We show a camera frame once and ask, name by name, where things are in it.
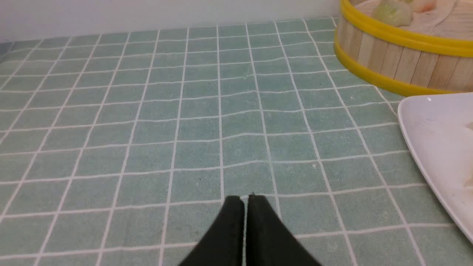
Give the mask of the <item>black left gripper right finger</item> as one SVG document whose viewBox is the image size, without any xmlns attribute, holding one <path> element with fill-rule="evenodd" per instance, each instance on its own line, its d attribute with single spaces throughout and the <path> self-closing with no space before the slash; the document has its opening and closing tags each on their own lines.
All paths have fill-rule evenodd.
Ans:
<svg viewBox="0 0 473 266">
<path fill-rule="evenodd" d="M 278 218 L 263 195 L 249 195 L 247 266 L 320 266 Z"/>
</svg>

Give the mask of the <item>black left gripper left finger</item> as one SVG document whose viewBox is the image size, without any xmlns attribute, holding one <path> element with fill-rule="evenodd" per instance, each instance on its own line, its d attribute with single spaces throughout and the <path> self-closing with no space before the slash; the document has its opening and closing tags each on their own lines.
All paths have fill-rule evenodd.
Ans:
<svg viewBox="0 0 473 266">
<path fill-rule="evenodd" d="M 226 197 L 211 227 L 179 265 L 241 266 L 244 217 L 245 206 L 240 197 Z"/>
</svg>

